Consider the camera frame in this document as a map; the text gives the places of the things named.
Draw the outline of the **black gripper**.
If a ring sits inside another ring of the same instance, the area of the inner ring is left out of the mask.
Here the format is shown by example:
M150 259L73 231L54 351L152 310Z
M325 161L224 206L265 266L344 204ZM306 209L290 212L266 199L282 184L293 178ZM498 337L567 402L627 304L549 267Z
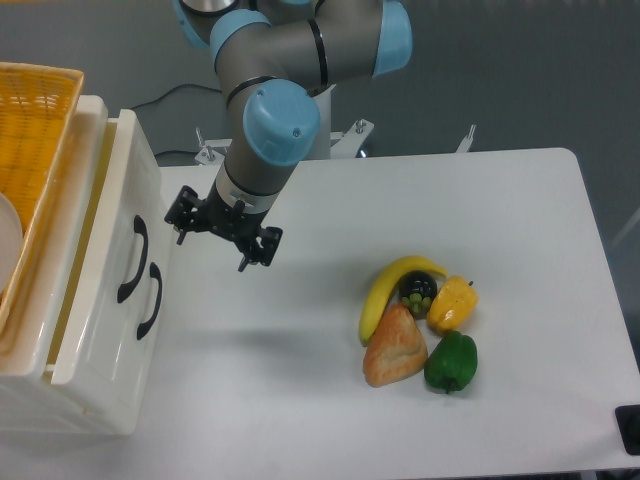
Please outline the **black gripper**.
M197 192L184 185L169 207L164 221L178 234L176 244L182 245L190 232L209 231L232 242L242 254L238 266L244 272L248 266L271 265L279 248L283 230L279 227L263 227L265 212L246 212L248 204L236 200L229 206L217 192L204 201Z

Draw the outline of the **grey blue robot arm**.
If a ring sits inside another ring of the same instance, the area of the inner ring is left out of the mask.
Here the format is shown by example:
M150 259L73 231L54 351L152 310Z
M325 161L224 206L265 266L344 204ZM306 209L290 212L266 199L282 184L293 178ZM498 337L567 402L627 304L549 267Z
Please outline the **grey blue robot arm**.
M269 265L282 232L263 219L321 129L315 97L404 68L413 50L398 1L177 1L185 37L211 55L232 140L207 197L183 187L166 221L232 242Z

